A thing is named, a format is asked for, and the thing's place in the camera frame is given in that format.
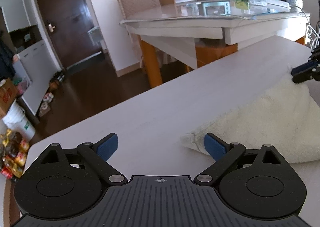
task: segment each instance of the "ribbed gray panel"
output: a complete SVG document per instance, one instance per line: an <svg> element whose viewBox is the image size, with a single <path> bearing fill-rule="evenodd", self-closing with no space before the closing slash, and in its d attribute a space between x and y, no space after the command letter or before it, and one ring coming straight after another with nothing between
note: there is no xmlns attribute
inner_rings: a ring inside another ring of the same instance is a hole
<svg viewBox="0 0 320 227"><path fill-rule="evenodd" d="M226 207L211 187L187 176L134 176L127 185L110 187L101 202L72 219L47 221L23 217L16 227L306 227L291 216L253 220Z"/></svg>

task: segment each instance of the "triangular cutout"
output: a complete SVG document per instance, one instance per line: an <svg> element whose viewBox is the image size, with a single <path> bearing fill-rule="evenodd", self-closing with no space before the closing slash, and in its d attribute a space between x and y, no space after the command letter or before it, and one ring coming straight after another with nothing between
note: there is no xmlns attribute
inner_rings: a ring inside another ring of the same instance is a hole
<svg viewBox="0 0 320 227"><path fill-rule="evenodd" d="M281 164L279 159L276 157L276 155L271 151L267 150L264 154L264 157L262 159L263 163L269 163L269 164Z"/></svg>
<svg viewBox="0 0 320 227"><path fill-rule="evenodd" d="M42 160L41 164L57 163L57 162L59 162L57 152L55 150L50 150L49 153Z"/></svg>

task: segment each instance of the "hanging clothes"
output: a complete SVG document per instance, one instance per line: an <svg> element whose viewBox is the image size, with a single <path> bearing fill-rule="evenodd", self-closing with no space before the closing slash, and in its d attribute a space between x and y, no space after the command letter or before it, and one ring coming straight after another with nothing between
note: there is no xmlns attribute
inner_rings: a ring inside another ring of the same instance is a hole
<svg viewBox="0 0 320 227"><path fill-rule="evenodd" d="M10 78L13 79L15 70L12 64L14 53L9 47L1 40L2 31L0 31L0 80Z"/></svg>

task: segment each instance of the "dark brown floor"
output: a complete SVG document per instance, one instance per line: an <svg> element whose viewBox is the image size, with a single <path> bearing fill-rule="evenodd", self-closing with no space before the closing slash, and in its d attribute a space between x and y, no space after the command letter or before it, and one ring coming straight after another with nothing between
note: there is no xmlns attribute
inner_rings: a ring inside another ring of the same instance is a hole
<svg viewBox="0 0 320 227"><path fill-rule="evenodd" d="M177 61L161 68L163 81L184 74L184 65ZM117 77L110 59L66 78L53 94L51 111L36 125L34 144L101 111L149 90L148 78L142 70Z"/></svg>

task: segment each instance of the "white cord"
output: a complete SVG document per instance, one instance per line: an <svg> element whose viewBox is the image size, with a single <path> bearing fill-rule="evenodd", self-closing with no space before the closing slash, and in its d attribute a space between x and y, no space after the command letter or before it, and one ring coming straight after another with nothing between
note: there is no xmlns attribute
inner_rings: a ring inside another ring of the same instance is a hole
<svg viewBox="0 0 320 227"><path fill-rule="evenodd" d="M307 14L303 11L303 9L301 7L298 6L292 6L291 7L297 7L299 8L305 15L306 19L308 20L308 25L307 25L307 34L309 35L311 42L310 42L310 48L311 50L313 50L314 48L318 47L320 45L319 39L320 39L320 29L319 31L316 31L310 24L310 21L307 17Z"/></svg>

